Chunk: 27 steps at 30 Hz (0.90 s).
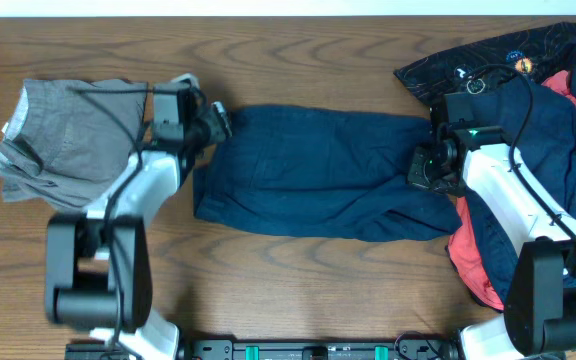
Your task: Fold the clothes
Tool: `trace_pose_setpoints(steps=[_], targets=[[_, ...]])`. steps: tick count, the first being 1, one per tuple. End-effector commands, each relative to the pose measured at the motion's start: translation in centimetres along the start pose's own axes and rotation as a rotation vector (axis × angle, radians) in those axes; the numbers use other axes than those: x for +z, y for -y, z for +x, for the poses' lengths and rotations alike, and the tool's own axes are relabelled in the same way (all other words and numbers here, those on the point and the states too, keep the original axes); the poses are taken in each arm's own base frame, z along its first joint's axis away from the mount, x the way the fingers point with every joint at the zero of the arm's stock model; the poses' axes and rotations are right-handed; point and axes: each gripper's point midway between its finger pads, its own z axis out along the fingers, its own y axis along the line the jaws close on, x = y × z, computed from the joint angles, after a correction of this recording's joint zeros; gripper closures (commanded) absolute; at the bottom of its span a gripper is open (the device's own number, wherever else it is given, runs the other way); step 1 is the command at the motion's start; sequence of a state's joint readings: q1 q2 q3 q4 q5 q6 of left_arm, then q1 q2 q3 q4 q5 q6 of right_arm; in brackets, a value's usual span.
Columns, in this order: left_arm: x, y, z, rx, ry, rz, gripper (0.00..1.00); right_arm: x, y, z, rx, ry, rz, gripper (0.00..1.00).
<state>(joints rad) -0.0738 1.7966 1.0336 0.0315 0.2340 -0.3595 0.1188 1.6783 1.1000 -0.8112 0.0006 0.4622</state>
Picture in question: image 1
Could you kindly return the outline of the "navy blue shorts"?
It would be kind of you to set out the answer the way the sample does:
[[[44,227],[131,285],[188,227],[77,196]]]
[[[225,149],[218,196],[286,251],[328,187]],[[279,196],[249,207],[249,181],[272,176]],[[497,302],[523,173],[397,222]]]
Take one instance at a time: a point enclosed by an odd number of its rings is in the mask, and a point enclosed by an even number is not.
[[[387,242],[449,236],[451,200],[406,182],[418,117],[281,105],[231,116],[231,138],[193,171],[194,215],[251,233]]]

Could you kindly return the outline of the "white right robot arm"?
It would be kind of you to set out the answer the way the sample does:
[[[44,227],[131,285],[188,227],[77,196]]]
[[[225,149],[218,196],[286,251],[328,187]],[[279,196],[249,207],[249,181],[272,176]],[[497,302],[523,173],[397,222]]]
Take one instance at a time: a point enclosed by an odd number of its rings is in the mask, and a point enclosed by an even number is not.
[[[518,254],[504,312],[459,333],[463,359],[544,358],[576,350],[576,219],[504,142],[464,151],[451,139],[416,148],[408,182],[485,202]]]

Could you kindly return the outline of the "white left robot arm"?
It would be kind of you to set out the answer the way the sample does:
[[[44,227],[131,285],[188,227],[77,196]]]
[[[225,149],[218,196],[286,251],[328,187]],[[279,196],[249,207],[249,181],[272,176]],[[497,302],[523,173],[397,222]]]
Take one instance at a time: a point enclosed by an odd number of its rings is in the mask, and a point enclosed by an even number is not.
[[[162,110],[152,130],[153,140],[138,147],[99,199],[48,223],[46,315],[89,334],[66,346],[68,359],[184,356],[180,329],[152,307],[146,229],[181,188],[195,157],[232,131],[219,102],[200,110]]]

